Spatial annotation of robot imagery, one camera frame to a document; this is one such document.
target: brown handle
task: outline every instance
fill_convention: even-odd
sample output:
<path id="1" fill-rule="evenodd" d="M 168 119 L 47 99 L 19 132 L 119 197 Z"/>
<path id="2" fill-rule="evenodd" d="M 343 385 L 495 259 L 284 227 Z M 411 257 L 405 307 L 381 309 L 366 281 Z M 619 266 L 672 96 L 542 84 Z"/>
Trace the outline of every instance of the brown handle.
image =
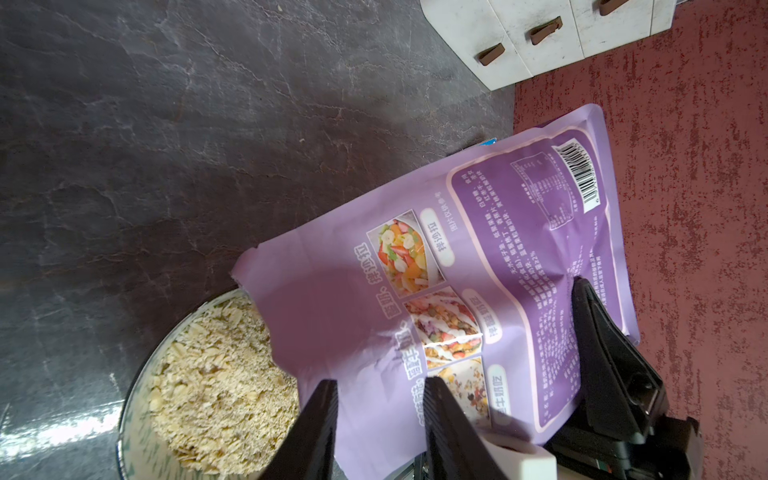
<path id="1" fill-rule="evenodd" d="M 536 28 L 532 28 L 530 31 L 531 43 L 533 45 L 538 45 L 539 43 L 541 43 L 542 40 L 547 38 L 549 35 L 555 33 L 555 31 L 562 28 L 562 26 L 563 26 L 563 19 L 560 17 L 557 17 L 555 20 L 552 20 L 549 23 L 546 23 L 544 25 L 539 25 Z"/>
<path id="2" fill-rule="evenodd" d="M 489 63 L 498 58 L 502 53 L 504 53 L 504 45 L 498 44 L 478 53 L 478 60 L 484 67 L 487 67 Z"/>
<path id="3" fill-rule="evenodd" d="M 629 2 L 629 0 L 600 0 L 600 15 L 608 15 L 627 2 Z"/>

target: food package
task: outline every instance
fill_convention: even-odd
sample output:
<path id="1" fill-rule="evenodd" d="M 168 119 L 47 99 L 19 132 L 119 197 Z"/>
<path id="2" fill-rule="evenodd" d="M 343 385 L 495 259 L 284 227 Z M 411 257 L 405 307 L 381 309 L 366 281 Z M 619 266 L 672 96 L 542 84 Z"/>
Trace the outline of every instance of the food package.
<path id="1" fill-rule="evenodd" d="M 580 386 L 573 279 L 639 342 L 602 110 L 419 168 L 243 253 L 235 280 L 303 406 L 339 383 L 336 460 L 384 478 L 426 448 L 424 378 L 478 429 L 544 443 Z"/>

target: bowl rim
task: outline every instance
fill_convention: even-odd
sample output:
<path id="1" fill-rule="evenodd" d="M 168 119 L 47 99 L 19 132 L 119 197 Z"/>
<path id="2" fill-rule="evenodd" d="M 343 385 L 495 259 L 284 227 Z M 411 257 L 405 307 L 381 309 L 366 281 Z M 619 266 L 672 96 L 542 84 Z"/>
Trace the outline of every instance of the bowl rim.
<path id="1" fill-rule="evenodd" d="M 245 297 L 250 298 L 250 296 L 244 289 L 237 287 L 232 290 L 228 290 L 227 292 L 216 295 L 210 300 L 203 302 L 195 310 L 187 314 L 179 323 L 176 324 L 176 326 L 173 329 L 171 329 L 170 332 L 168 332 L 168 334 L 165 337 L 163 337 L 163 339 L 157 344 L 156 347 L 154 347 L 154 350 L 152 350 L 152 353 L 147 357 L 147 359 L 141 365 L 141 368 L 139 369 L 138 374 L 134 377 L 134 380 L 131 383 L 131 387 L 128 390 L 128 396 L 126 397 L 125 402 L 123 403 L 123 408 L 122 408 L 122 411 L 120 412 L 120 422 L 118 423 L 118 440 L 115 442 L 115 450 L 116 450 L 115 453 L 117 455 L 118 472 L 120 474 L 121 480 L 128 480 L 127 466 L 125 465 L 125 457 L 123 453 L 123 434 L 125 433 L 125 414 L 128 410 L 128 406 L 134 400 L 134 396 L 137 395 L 136 387 L 139 384 L 139 381 L 143 379 L 144 374 L 149 371 L 150 363 L 152 363 L 152 360 L 154 360 L 155 357 L 160 354 L 160 350 L 166 343 L 176 338 L 176 336 L 178 336 L 178 334 L 181 333 L 181 330 L 185 329 L 190 323 L 192 323 L 192 320 L 197 314 L 205 312 L 206 310 L 213 308 L 219 303 L 225 302 L 230 298 L 233 298 L 239 295 L 244 295 Z"/>

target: white label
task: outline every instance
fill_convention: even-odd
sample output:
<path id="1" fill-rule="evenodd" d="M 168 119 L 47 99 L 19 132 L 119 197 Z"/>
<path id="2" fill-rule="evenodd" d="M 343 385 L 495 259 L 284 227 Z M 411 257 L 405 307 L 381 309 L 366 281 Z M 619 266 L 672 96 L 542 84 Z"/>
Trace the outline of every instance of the white label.
<path id="1" fill-rule="evenodd" d="M 487 344 L 496 343 L 502 339 L 502 325 L 496 312 L 474 289 L 468 288 L 462 292 L 464 301 L 472 308 L 475 318 L 480 323 L 483 341 Z"/>
<path id="2" fill-rule="evenodd" d="M 600 205 L 600 192 L 598 191 L 598 177 L 594 172 L 594 164 L 584 147 L 575 138 L 562 145 L 554 147 L 560 158 L 565 162 L 571 177 L 576 182 L 581 194 L 581 203 L 584 205 L 584 213 Z"/>
<path id="3" fill-rule="evenodd" d="M 509 405 L 509 388 L 507 387 L 507 372 L 501 365 L 488 367 L 485 377 L 488 397 L 491 400 L 491 418 L 494 425 L 509 425 L 512 421 L 511 406 Z"/>
<path id="4" fill-rule="evenodd" d="M 453 265 L 456 261 L 456 255 L 451 250 L 451 244 L 448 243 L 448 238 L 445 236 L 445 231 L 442 229 L 440 219 L 437 218 L 435 211 L 431 208 L 425 208 L 419 218 L 437 261 L 443 266 Z"/>

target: salad image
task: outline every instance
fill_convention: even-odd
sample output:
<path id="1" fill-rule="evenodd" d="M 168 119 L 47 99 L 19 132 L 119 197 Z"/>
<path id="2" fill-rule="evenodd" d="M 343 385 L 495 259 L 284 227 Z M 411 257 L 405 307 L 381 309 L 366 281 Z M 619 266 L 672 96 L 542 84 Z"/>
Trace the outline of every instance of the salad image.
<path id="1" fill-rule="evenodd" d="M 379 261 L 399 296 L 417 293 L 443 281 L 412 211 L 398 215 L 378 230 L 369 232 L 369 237 L 378 249 Z"/>
<path id="2" fill-rule="evenodd" d="M 445 380 L 458 406 L 467 419 L 478 427 L 490 427 L 488 393 L 485 391 L 485 374 L 481 359 L 469 359 L 446 367 L 429 376 Z"/>
<path id="3" fill-rule="evenodd" d="M 482 334 L 475 317 L 451 287 L 406 303 L 433 369 L 480 352 Z"/>

